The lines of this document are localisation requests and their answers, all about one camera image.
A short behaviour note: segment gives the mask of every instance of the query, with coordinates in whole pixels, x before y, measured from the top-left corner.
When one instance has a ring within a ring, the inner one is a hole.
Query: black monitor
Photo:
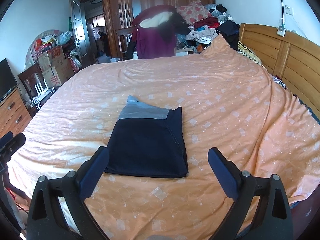
[[[0,62],[0,101],[17,85],[7,59]]]

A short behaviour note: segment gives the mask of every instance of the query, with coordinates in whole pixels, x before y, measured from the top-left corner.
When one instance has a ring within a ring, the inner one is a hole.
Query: drawer handle
[[[16,123],[20,122],[22,119],[22,115],[20,115],[20,117],[16,120]]]
[[[15,104],[16,104],[16,103],[13,102],[11,105],[9,105],[9,106],[8,106],[8,110],[11,110]]]

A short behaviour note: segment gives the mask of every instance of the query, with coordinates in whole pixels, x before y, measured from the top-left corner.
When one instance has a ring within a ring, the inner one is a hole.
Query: wooden headboard
[[[320,47],[289,31],[241,24],[240,41],[252,49],[272,75],[277,75],[320,118]]]

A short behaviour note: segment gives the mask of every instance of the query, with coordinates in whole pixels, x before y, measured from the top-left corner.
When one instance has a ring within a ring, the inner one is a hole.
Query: pillow
[[[187,6],[181,6],[177,12],[191,25],[208,17],[212,17],[211,13],[202,5],[200,1],[193,1]]]

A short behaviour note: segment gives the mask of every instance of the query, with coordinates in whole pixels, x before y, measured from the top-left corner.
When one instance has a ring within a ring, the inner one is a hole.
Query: wooden dresser
[[[0,103],[0,138],[7,132],[17,135],[27,127],[31,116],[17,89]]]

